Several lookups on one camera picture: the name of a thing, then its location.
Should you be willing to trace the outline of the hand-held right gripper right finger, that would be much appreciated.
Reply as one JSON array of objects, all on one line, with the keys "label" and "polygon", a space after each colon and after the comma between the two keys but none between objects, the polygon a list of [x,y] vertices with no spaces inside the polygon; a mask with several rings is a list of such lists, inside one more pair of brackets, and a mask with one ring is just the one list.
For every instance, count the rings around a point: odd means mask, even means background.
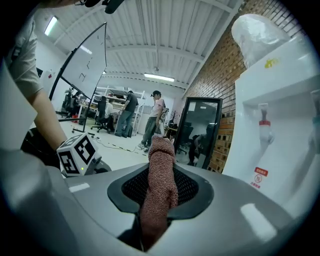
[{"label": "hand-held right gripper right finger", "polygon": [[152,256],[269,256],[297,228],[281,206],[246,182],[179,163],[213,187],[206,210],[189,220],[175,220],[149,250]]}]

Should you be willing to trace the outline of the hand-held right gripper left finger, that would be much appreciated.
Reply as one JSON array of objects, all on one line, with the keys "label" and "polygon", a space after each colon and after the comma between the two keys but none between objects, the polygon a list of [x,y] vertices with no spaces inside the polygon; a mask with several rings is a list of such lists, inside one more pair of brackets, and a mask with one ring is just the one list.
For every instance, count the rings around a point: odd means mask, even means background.
[{"label": "hand-held right gripper left finger", "polygon": [[10,256],[140,256],[97,175],[63,178],[22,151],[0,152],[0,229]]}]

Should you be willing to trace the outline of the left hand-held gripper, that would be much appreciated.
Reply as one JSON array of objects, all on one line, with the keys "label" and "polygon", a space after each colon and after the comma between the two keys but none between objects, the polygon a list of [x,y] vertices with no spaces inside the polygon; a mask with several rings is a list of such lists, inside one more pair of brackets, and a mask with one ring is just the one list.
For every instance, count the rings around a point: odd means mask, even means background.
[{"label": "left hand-held gripper", "polygon": [[56,152],[65,177],[87,176],[112,170],[102,160],[93,136],[87,132],[70,137]]}]

